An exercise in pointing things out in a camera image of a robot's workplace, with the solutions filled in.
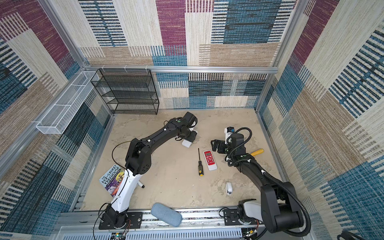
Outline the white remote control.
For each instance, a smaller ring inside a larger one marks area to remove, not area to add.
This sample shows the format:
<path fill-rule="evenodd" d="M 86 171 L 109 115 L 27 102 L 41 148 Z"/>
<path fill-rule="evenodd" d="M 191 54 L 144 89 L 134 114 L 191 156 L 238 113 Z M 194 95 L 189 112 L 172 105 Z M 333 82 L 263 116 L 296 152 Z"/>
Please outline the white remote control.
<path fill-rule="evenodd" d="M 182 145 L 186 148 L 189 148 L 193 143 L 188 140 L 183 140 Z"/>

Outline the black yellow screwdriver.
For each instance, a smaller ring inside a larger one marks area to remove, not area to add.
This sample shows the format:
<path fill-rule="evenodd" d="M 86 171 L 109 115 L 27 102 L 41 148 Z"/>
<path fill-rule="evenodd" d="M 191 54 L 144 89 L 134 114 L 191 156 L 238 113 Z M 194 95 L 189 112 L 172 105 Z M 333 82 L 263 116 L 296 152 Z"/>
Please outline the black yellow screwdriver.
<path fill-rule="evenodd" d="M 198 155 L 199 155 L 199 161 L 198 161 L 199 176 L 202 177 L 204 175 L 204 170 L 203 170 L 203 164 L 202 164 L 202 161 L 201 161 L 200 149 L 198 149 Z"/>

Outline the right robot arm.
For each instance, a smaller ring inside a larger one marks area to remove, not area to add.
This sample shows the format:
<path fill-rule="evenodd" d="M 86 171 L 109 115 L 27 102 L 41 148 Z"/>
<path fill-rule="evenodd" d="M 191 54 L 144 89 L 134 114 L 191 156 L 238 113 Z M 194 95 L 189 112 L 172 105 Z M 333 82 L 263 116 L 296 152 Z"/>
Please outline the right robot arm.
<path fill-rule="evenodd" d="M 249 222 L 250 219 L 260 220 L 270 233 L 284 232 L 294 237 L 308 235 L 312 228 L 310 214 L 299 200 L 295 187 L 290 182 L 281 180 L 269 174 L 255 159 L 247 153 L 244 135 L 234 132 L 226 140 L 212 140 L 212 151 L 225 154 L 229 167 L 235 167 L 247 176 L 259 189 L 261 206 L 259 210 L 251 211 L 242 201 L 238 205 L 239 219 Z"/>

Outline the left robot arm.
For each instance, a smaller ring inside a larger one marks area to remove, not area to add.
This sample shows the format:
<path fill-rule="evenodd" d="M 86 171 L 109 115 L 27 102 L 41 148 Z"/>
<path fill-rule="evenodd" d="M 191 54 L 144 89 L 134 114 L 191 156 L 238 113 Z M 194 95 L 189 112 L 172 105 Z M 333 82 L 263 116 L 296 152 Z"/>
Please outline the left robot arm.
<path fill-rule="evenodd" d="M 132 139 L 126 155 L 125 174 L 113 201 L 101 215 L 100 230 L 125 229 L 129 224 L 128 209 L 140 178 L 152 165 L 152 153 L 172 138 L 192 143 L 197 135 L 192 128 L 198 123 L 195 115 L 170 119 L 161 129 L 143 139 Z"/>

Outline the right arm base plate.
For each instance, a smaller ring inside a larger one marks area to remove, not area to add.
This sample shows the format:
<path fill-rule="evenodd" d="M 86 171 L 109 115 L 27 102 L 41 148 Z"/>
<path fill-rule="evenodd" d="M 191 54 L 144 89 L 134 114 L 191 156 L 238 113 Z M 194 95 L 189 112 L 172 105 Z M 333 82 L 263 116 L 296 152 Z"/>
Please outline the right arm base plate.
<path fill-rule="evenodd" d="M 262 222 L 256 219 L 251 220 L 241 220 L 239 217 L 239 213 L 235 209 L 225 208 L 220 210 L 219 215 L 224 219 L 225 226 L 237 226 L 237 225 L 255 225 L 261 224 Z"/>

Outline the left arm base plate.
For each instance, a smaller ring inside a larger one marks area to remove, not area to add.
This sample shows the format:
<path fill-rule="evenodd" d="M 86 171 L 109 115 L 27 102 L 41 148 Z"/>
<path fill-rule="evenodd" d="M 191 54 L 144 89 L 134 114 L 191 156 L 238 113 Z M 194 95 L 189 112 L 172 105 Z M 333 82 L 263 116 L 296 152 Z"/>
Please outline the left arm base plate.
<path fill-rule="evenodd" d="M 143 212 L 104 213 L 99 224 L 99 230 L 139 229 L 142 224 Z"/>

